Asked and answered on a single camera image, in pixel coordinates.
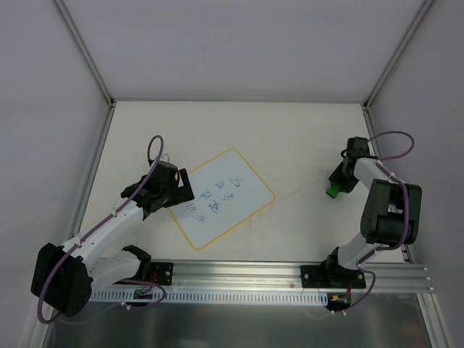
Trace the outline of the green whiteboard eraser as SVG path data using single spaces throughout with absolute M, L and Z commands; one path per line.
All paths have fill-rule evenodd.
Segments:
M 331 185 L 330 188 L 326 190 L 326 194 L 332 199 L 335 199 L 341 192 L 341 188 L 337 185 Z

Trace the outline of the yellow-framed whiteboard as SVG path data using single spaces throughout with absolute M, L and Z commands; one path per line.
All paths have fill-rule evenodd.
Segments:
M 244 156 L 229 149 L 188 174 L 194 199 L 170 208 L 192 249 L 208 247 L 275 201 Z

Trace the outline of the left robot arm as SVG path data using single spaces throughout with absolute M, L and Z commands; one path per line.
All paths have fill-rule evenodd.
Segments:
M 128 245 L 110 258 L 102 254 L 151 214 L 193 199 L 186 169 L 165 161 L 154 163 L 139 182 L 121 192 L 101 222 L 60 245 L 48 243 L 39 250 L 30 288 L 38 305 L 48 304 L 71 318 L 91 295 L 114 283 L 151 280 L 152 257 L 141 248 Z

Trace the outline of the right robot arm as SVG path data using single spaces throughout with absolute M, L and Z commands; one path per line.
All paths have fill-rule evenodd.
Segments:
M 335 199 L 352 192 L 358 183 L 368 190 L 360 218 L 360 232 L 338 246 L 308 276 L 317 286 L 365 288 L 362 265 L 380 252 L 411 245 L 418 236 L 422 188 L 405 183 L 370 153 L 369 140 L 352 137 L 342 161 L 328 178 L 326 194 Z

